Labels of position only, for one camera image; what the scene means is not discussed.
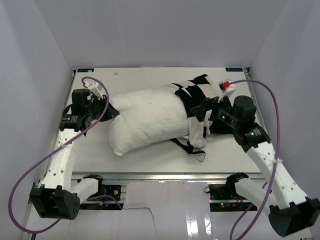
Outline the black white checkered pillowcase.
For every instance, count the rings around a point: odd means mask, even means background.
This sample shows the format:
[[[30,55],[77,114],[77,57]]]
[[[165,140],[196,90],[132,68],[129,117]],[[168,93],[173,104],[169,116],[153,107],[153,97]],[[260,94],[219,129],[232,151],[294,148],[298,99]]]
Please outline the black white checkered pillowcase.
[[[230,101],[222,100],[218,96],[207,74],[179,83],[166,84],[163,87],[181,100],[188,121],[188,133],[170,141],[189,156],[203,162],[206,157],[203,148],[207,145],[208,135],[233,134],[230,126],[211,117],[214,103],[229,105]]]

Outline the white pillow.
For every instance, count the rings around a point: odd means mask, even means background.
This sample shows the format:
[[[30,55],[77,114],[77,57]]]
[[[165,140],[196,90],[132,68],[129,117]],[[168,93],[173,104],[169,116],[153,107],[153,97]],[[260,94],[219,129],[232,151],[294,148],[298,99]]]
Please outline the white pillow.
[[[181,99],[164,87],[119,94],[111,105],[119,114],[109,124],[109,144],[117,156],[189,134]]]

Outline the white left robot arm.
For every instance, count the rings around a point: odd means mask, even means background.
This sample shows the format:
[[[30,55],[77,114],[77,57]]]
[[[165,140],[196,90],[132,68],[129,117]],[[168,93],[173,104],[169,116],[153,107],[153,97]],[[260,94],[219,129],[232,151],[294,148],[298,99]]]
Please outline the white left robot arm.
[[[72,185],[72,174],[87,129],[117,115],[100,85],[72,92],[71,104],[64,109],[59,124],[57,146],[61,149],[52,156],[45,177],[29,195],[41,218],[74,220],[85,200],[105,196],[102,176],[90,174]]]

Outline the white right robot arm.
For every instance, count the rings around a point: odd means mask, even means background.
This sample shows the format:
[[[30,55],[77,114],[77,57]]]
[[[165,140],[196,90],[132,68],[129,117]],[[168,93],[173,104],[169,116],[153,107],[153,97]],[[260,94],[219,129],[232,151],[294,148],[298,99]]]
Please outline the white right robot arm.
[[[270,190],[256,185],[247,174],[234,173],[226,179],[226,195],[236,200],[240,196],[268,216],[273,230],[281,237],[312,227],[320,215],[320,201],[311,199],[286,170],[266,131],[255,122],[256,106],[248,96],[206,98],[191,108],[200,122],[210,110],[209,120],[231,127],[235,141],[259,168]]]

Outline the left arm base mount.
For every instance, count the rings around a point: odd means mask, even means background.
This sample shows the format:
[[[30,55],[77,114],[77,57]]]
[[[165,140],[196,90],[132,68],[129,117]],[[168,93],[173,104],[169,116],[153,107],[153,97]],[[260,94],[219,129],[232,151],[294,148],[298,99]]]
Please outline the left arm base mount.
[[[81,210],[116,210],[123,207],[121,203],[121,185],[101,185],[101,191],[93,194],[80,205]]]

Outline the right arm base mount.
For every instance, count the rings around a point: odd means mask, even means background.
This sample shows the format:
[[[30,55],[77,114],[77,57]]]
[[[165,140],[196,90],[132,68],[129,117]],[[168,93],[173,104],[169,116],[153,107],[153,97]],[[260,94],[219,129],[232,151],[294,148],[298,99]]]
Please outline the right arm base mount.
[[[209,184],[204,188],[209,195],[209,206],[212,213],[244,212],[251,203],[241,196],[231,196],[225,184]]]

